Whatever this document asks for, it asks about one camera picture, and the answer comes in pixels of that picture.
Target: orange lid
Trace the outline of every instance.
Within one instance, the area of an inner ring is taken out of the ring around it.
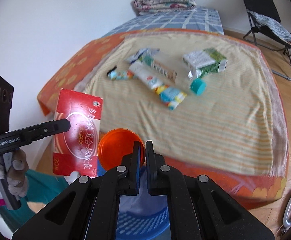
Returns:
[[[128,129],[114,129],[106,133],[98,145],[98,158],[102,167],[108,171],[119,166],[124,155],[133,151],[134,141],[141,143],[141,159],[140,166],[145,160],[145,147],[141,138]]]

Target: plastic bottle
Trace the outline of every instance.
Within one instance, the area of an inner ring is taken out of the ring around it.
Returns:
[[[186,92],[200,95],[205,90],[206,84],[199,78],[201,72],[186,68],[182,59],[170,57],[154,49],[145,50],[138,59]]]

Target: gray blanket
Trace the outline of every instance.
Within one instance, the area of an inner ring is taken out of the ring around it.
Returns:
[[[270,17],[267,17],[262,14],[258,14],[253,11],[248,11],[253,15],[259,26],[268,26],[270,30],[281,40],[291,43],[291,33],[285,29],[279,22],[277,22],[275,19],[272,19]]]

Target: beige striped sheet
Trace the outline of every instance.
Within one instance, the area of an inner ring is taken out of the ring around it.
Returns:
[[[204,78],[206,91],[188,95],[174,110],[139,80],[110,81],[109,69],[144,47],[180,58],[214,47],[228,58],[224,73]],[[260,54],[219,36],[160,33],[125,41],[100,66],[85,93],[104,98],[101,130],[128,128],[152,140],[156,152],[184,162],[247,175],[269,174],[273,164],[272,113]]]

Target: work glove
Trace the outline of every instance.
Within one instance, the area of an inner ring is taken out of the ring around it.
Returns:
[[[0,179],[4,178],[4,167],[0,164]],[[7,172],[8,189],[14,196],[25,197],[28,191],[28,179],[25,176],[29,166],[26,162],[25,152],[21,149],[14,151],[12,165]]]

